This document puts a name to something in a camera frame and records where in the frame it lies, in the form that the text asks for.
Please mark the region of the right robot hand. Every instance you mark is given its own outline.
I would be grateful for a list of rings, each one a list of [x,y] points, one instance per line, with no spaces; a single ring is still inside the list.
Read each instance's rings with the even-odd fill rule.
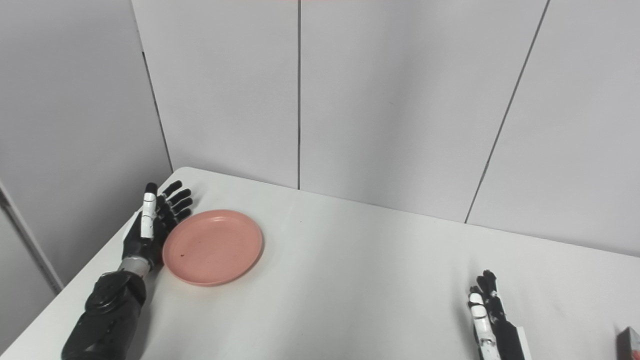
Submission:
[[[473,336],[480,360],[526,360],[525,338],[505,313],[498,278],[485,269],[468,294]]]

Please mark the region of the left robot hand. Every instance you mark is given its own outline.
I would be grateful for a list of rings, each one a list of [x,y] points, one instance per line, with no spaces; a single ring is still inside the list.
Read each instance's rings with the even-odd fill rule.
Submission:
[[[163,263],[163,247],[169,234],[192,215],[192,191],[176,180],[159,191],[149,182],[142,196],[141,209],[132,217],[123,238],[122,271],[140,277]]]

